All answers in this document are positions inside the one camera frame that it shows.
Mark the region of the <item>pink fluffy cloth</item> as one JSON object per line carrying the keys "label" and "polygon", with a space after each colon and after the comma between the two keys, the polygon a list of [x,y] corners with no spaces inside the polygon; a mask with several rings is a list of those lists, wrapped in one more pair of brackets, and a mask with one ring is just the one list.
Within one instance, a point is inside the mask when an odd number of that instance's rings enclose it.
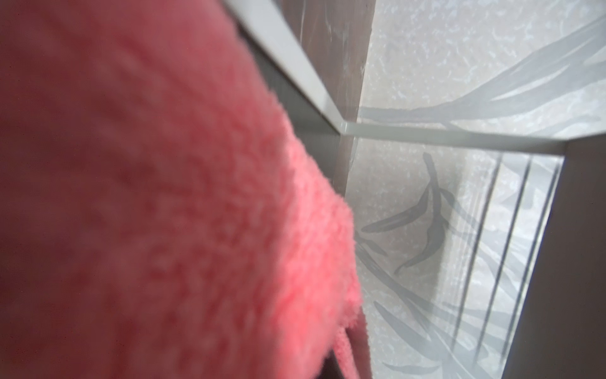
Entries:
{"label": "pink fluffy cloth", "polygon": [[2,377],[369,378],[353,228],[221,2],[2,2]]}

